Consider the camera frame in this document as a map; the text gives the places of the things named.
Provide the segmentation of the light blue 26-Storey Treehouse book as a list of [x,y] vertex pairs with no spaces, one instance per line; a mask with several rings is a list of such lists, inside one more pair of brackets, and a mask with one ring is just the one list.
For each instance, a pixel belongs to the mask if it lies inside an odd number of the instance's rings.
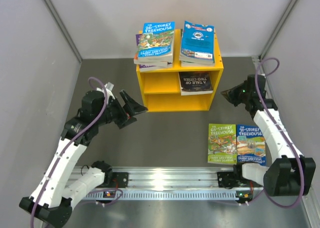
[[139,62],[173,62],[175,22],[146,22],[137,46]]

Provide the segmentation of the dark Tale of Two Cities book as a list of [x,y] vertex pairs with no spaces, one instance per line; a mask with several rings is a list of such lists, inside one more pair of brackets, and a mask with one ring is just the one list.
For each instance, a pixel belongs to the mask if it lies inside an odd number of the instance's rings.
[[209,72],[179,72],[180,93],[182,96],[212,94],[213,86]]

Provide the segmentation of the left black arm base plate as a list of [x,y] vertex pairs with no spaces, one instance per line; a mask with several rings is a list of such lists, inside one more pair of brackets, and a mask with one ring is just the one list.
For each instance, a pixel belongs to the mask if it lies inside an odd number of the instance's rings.
[[112,172],[108,174],[103,187],[105,188],[127,188],[129,182],[128,172]]

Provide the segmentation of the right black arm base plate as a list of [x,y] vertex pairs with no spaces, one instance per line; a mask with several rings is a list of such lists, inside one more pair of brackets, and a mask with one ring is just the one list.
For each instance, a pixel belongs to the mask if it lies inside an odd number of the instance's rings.
[[218,186],[224,189],[233,189],[240,186],[239,175],[236,172],[217,172]]

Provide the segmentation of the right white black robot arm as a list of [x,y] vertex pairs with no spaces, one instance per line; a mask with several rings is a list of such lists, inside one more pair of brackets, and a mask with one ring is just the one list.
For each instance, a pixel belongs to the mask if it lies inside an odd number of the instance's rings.
[[261,130],[271,155],[269,167],[252,161],[238,162],[233,180],[242,187],[253,181],[263,186],[270,197],[305,196],[311,188],[316,163],[294,145],[276,103],[266,97],[265,83],[263,75],[250,74],[243,83],[221,92],[232,105],[245,105]]

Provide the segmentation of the blue back-cover book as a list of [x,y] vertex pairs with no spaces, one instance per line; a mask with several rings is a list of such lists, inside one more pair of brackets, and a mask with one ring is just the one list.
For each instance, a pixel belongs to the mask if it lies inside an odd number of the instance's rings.
[[203,66],[215,64],[215,27],[184,21],[179,59]]

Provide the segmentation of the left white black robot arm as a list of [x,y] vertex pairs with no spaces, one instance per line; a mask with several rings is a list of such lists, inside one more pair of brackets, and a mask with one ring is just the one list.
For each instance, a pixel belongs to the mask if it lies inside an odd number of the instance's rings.
[[19,203],[32,219],[62,228],[86,195],[98,186],[107,187],[113,182],[112,166],[96,161],[81,178],[66,186],[76,163],[99,133],[100,126],[115,123],[122,129],[137,121],[136,115],[148,111],[124,90],[120,95],[124,105],[108,89],[89,91],[82,98],[81,108],[64,125],[55,155],[41,182]]

